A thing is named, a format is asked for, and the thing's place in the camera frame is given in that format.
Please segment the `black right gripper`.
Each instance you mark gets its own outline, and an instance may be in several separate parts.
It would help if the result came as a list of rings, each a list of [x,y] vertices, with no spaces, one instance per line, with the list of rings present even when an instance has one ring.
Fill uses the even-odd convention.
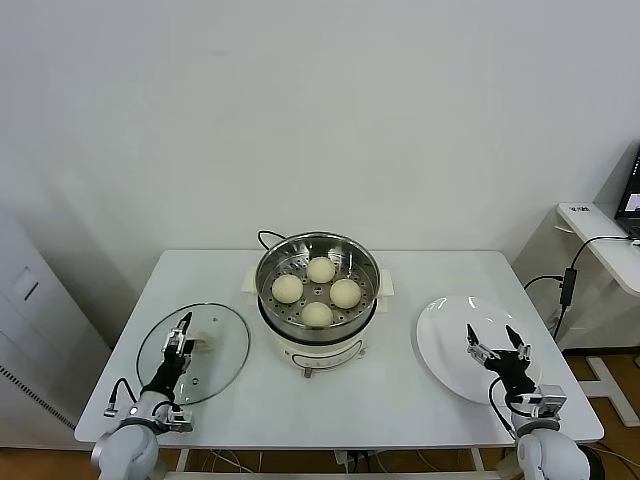
[[[510,325],[506,325],[505,329],[516,351],[493,352],[479,341],[472,325],[467,323],[467,353],[487,370],[496,373],[504,385],[506,399],[514,400],[517,396],[534,393],[536,385],[526,373],[530,365],[531,346]]]

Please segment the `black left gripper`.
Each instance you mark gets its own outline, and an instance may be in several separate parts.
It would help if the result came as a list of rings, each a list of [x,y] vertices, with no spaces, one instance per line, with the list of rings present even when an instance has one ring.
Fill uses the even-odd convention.
[[[144,386],[145,392],[174,396],[179,378],[186,372],[196,341],[187,339],[192,313],[188,312],[167,335],[163,361],[151,381]]]

